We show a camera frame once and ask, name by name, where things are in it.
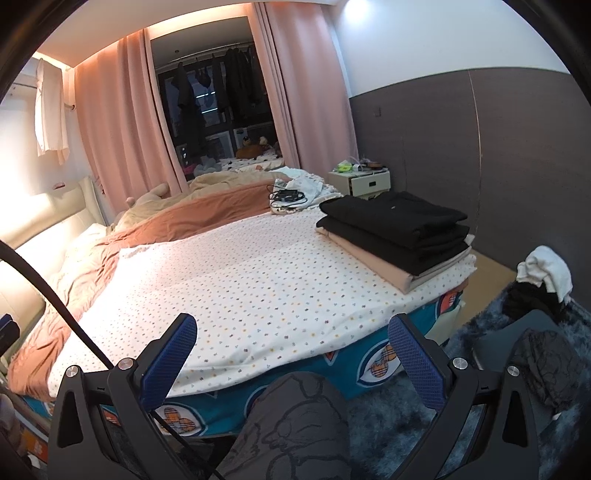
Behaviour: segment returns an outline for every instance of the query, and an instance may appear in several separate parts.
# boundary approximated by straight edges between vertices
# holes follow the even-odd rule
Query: gray fluffy rug
[[[450,339],[445,351],[450,358],[471,358],[472,345],[491,330],[511,320],[501,313],[505,292]],[[561,319],[564,335],[584,360],[578,398],[539,436],[540,480],[547,480],[578,437],[579,414],[591,402],[591,314],[572,301]],[[441,474],[453,471],[462,460],[478,422],[474,407]],[[410,453],[428,427],[434,411],[423,406],[408,377],[402,373],[381,387],[349,402],[349,427],[353,480],[388,479]]]

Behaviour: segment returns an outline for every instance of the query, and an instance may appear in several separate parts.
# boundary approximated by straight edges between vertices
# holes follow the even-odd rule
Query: white towel
[[[286,213],[301,212],[307,208],[317,206],[325,200],[342,197],[339,191],[332,185],[324,183],[324,180],[318,175],[308,173],[304,170],[299,170],[297,175],[289,175],[293,180],[287,184],[283,180],[277,179],[275,181],[274,192],[282,189],[298,190],[304,194],[304,198],[296,202],[278,202],[271,200],[271,212],[278,215],[285,215]]]
[[[528,282],[541,287],[546,285],[549,293],[556,293],[558,301],[568,303],[573,282],[567,264],[550,247],[542,245],[530,253],[524,262],[517,265],[518,282]]]
[[[45,60],[37,64],[37,98],[35,100],[35,136],[37,154],[57,153],[62,165],[70,154],[66,134],[64,82],[61,70]]]

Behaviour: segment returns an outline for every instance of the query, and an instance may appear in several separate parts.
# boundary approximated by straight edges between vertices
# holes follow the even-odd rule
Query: floor
[[[464,290],[462,299],[466,306],[457,318],[457,327],[468,322],[474,315],[484,310],[487,305],[506,287],[515,280],[515,272],[495,262],[494,260],[473,251],[476,255],[476,272],[470,277],[468,287]]]

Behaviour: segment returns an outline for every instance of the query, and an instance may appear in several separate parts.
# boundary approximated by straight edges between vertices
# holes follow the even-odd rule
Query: folded black clothes
[[[455,257],[468,248],[466,242],[460,240],[443,252],[426,254],[421,251],[413,251],[393,244],[392,242],[384,240],[380,236],[361,230],[361,228],[348,225],[347,223],[339,222],[330,216],[321,218],[316,223],[316,226],[319,228],[325,228],[330,233],[348,240],[366,252],[369,252],[415,276],[445,262],[445,260]]]
[[[320,210],[348,225],[361,228],[408,249],[420,249],[464,239],[465,213],[433,205],[409,192],[384,192],[373,200],[345,196],[327,200]]]

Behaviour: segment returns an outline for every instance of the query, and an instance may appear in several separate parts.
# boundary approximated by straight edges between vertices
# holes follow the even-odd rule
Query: stack of folded clothes
[[[316,224],[343,249],[408,293],[470,252],[465,213],[433,205],[409,192],[373,200],[345,196],[320,204]]]

